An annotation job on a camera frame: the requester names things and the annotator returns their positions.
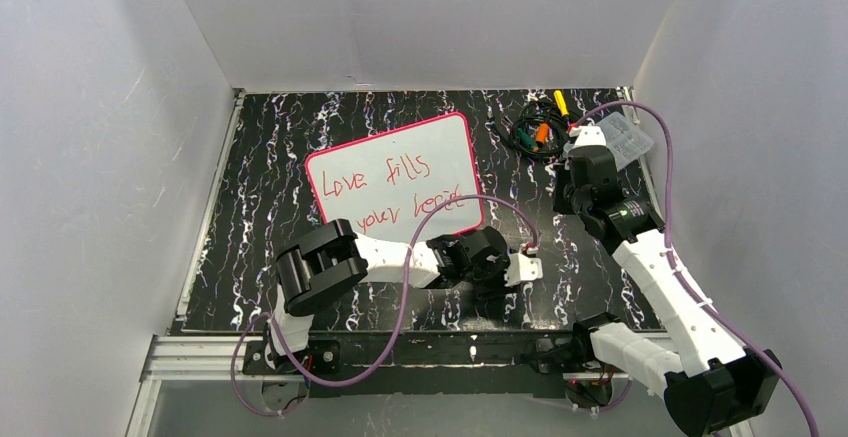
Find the pink framed whiteboard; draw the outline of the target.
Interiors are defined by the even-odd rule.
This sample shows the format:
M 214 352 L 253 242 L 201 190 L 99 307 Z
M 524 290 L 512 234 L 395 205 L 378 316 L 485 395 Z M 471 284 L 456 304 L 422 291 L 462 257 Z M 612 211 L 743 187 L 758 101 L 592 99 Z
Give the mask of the pink framed whiteboard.
M 458 112 L 309 155 L 305 170 L 324 221 L 407 242 L 480 226 L 483 204 L 471 132 Z

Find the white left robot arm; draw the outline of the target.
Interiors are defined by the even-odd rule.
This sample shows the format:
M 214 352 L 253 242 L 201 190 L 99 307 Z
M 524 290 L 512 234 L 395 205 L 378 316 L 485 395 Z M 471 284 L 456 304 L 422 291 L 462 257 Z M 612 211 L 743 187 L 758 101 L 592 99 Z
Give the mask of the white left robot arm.
M 267 327 L 266 361 L 279 366 L 285 358 L 284 345 L 295 354 L 305 350 L 314 316 L 358 284 L 401 283 L 408 252 L 412 253 L 411 288 L 452 289 L 469 284 L 486 297 L 519 284 L 524 257 L 509 249 L 504 237 L 490 226 L 408 247 L 358 233 L 346 219 L 333 220 L 277 253 L 272 316 L 283 337 Z

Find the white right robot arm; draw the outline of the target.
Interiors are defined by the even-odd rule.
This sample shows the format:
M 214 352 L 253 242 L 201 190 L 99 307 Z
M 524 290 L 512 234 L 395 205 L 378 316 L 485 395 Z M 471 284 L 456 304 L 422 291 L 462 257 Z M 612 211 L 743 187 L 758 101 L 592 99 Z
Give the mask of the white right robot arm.
M 612 152 L 602 145 L 572 149 L 556 192 L 555 211 L 580 218 L 648 299 L 675 346 L 664 349 L 604 312 L 573 325 L 575 355 L 623 370 L 657 394 L 687 436 L 761 415 L 778 383 L 773 353 L 757 355 L 694 298 L 665 244 L 664 223 L 648 200 L 625 194 Z

